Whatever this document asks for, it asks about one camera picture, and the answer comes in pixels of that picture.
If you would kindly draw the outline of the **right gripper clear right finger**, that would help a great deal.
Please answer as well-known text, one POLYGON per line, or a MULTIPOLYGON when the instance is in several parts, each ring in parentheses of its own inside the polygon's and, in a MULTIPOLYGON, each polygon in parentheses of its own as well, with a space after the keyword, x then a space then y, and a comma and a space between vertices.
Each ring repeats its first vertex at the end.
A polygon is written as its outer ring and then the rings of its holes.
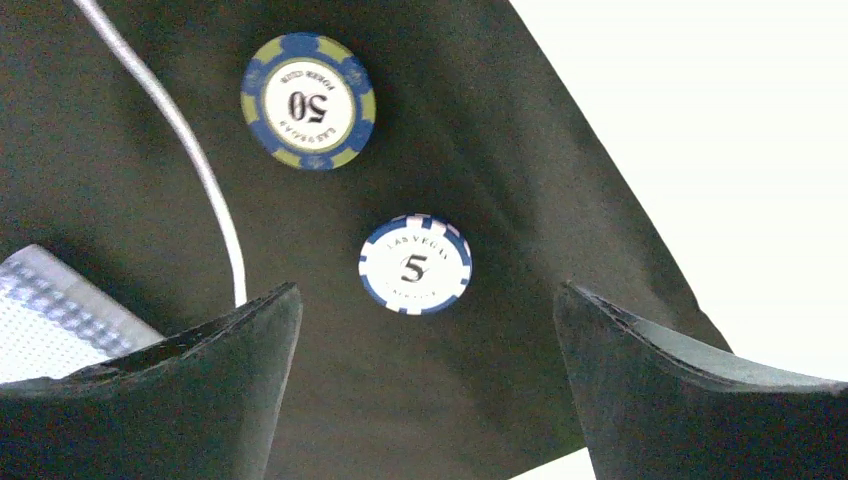
POLYGON ((843 479, 847 385, 762 365, 580 286, 557 336, 599 479, 843 479))

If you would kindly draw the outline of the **right gripper clear left finger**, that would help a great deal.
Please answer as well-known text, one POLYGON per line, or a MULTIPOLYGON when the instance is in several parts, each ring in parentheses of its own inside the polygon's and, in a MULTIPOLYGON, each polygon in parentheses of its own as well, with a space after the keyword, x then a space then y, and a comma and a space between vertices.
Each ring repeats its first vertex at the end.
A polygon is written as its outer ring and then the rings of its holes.
POLYGON ((5 479, 260 479, 302 319, 286 283, 61 379, 1 388, 5 479))

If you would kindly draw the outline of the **white blue chip back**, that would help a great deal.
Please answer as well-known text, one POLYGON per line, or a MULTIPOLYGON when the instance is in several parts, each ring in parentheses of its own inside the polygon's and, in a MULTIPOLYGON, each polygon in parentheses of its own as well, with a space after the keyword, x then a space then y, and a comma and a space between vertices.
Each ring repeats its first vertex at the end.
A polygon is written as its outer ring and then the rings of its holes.
POLYGON ((472 254, 463 234, 429 214, 395 217, 374 230, 360 250, 358 272, 381 306, 427 315, 455 303, 469 285, 472 254))

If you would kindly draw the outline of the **grey white poker chip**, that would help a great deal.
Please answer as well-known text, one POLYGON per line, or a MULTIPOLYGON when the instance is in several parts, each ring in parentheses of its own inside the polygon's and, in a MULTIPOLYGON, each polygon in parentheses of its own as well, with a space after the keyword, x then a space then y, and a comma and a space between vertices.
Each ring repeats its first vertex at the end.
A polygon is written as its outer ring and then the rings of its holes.
POLYGON ((309 32, 260 47, 245 69, 240 104, 255 138, 279 162, 327 171, 354 160, 376 122, 364 66, 344 45, 309 32))

